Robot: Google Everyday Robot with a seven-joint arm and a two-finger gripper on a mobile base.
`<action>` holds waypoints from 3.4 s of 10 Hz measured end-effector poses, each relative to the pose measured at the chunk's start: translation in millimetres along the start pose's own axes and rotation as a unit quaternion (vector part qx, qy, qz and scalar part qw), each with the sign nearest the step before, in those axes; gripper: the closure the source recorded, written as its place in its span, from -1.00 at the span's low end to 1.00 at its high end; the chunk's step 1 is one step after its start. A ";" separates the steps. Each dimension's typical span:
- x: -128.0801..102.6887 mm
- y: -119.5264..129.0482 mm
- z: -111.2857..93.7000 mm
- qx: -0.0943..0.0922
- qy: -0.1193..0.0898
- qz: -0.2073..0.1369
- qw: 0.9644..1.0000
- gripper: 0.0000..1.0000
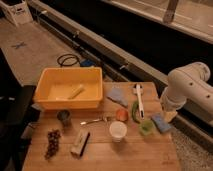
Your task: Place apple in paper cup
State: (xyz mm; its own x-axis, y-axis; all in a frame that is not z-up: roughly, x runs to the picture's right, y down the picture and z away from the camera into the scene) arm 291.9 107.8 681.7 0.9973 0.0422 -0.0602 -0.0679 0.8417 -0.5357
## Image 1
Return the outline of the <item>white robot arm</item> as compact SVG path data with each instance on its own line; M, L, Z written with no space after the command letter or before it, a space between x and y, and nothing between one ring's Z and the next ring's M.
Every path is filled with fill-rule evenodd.
M213 115L213 86L207 83L210 76L210 69L203 62L193 62L168 73L168 85L160 97L166 122L171 122L177 116L187 100Z

